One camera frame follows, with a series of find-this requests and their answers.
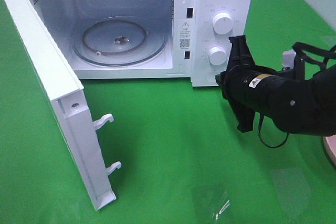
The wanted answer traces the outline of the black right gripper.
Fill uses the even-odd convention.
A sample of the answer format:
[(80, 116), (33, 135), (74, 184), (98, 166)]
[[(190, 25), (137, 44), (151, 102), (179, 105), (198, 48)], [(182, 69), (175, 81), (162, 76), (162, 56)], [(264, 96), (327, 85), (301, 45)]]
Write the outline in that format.
[(229, 37), (232, 44), (227, 68), (217, 74), (215, 80), (228, 101), (237, 121), (237, 129), (243, 133), (253, 130), (255, 111), (246, 105), (243, 89), (248, 86), (249, 75), (255, 62), (247, 46), (246, 37)]

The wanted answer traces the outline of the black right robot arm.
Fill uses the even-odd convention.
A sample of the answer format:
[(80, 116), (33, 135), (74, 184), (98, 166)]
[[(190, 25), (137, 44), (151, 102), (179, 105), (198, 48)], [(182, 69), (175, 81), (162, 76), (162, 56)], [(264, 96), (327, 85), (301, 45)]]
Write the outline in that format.
[(253, 130), (255, 112), (292, 134), (335, 134), (335, 48), (324, 50), (296, 42), (294, 67), (283, 71), (256, 65), (246, 37), (230, 37), (226, 71), (216, 75), (241, 132)]

